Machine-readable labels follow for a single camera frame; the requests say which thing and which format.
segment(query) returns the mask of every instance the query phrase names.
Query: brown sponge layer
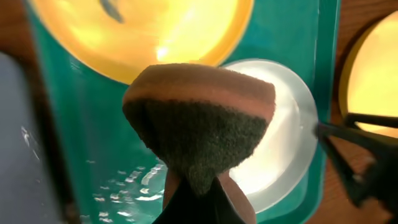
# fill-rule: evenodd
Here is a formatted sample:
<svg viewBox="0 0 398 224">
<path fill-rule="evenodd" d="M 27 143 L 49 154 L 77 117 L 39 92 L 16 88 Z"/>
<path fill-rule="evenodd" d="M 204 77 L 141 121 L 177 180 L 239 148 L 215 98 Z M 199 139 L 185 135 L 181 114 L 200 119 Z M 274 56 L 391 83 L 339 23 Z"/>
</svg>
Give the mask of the brown sponge layer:
<svg viewBox="0 0 398 224">
<path fill-rule="evenodd" d="M 139 98 L 207 101 L 268 121 L 275 110 L 273 84 L 231 70 L 195 64 L 147 67 L 133 81 L 123 103 Z"/>
</svg>

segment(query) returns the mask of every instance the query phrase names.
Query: white petri dish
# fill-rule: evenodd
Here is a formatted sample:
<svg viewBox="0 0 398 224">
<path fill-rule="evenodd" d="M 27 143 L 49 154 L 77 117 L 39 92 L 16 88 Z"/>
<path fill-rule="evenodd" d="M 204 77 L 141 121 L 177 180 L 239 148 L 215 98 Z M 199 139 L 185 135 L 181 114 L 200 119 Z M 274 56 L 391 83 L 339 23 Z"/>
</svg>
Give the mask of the white petri dish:
<svg viewBox="0 0 398 224">
<path fill-rule="evenodd" d="M 224 68 L 275 86 L 275 113 L 263 139 L 229 172 L 259 213 L 282 200 L 306 173 L 317 148 L 317 107 L 304 81 L 279 63 L 247 59 Z"/>
</svg>

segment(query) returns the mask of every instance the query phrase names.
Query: teal tray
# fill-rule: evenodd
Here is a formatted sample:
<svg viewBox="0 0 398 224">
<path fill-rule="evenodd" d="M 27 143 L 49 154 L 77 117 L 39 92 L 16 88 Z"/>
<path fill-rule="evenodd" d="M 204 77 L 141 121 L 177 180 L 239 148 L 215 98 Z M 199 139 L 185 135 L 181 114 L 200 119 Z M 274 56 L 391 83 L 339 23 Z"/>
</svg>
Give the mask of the teal tray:
<svg viewBox="0 0 398 224">
<path fill-rule="evenodd" d="M 63 155 L 83 223 L 151 223 L 161 212 L 165 166 L 124 119 L 127 86 L 70 55 L 26 4 Z M 247 31 L 224 63 L 266 58 L 295 71 L 330 117 L 340 0 L 257 0 Z M 302 223 L 322 198 L 326 156 L 318 147 L 308 172 L 259 223 Z"/>
</svg>

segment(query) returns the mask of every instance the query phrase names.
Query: gray surface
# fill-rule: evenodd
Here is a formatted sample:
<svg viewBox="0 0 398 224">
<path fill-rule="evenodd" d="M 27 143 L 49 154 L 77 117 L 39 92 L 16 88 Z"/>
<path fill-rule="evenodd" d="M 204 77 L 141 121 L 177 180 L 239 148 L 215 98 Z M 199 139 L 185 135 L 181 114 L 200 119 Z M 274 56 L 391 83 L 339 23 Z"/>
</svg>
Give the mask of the gray surface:
<svg viewBox="0 0 398 224">
<path fill-rule="evenodd" d="M 0 223 L 61 223 L 23 75 L 0 54 Z"/>
</svg>

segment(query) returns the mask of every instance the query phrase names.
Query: yellow petri dish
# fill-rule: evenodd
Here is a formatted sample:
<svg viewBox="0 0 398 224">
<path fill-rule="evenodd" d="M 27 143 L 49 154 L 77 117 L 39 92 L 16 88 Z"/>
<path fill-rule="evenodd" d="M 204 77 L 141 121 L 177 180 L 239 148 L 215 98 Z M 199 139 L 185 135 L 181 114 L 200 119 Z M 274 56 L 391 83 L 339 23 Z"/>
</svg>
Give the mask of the yellow petri dish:
<svg viewBox="0 0 398 224">
<path fill-rule="evenodd" d="M 120 22 L 101 2 L 109 1 Z M 254 0 L 31 0 L 40 20 L 74 57 L 130 84 L 148 65 L 219 65 L 239 43 Z"/>
<path fill-rule="evenodd" d="M 398 12 L 370 27 L 343 67 L 339 102 L 346 113 L 398 116 Z M 398 138 L 398 129 L 359 123 L 372 133 Z"/>
</svg>

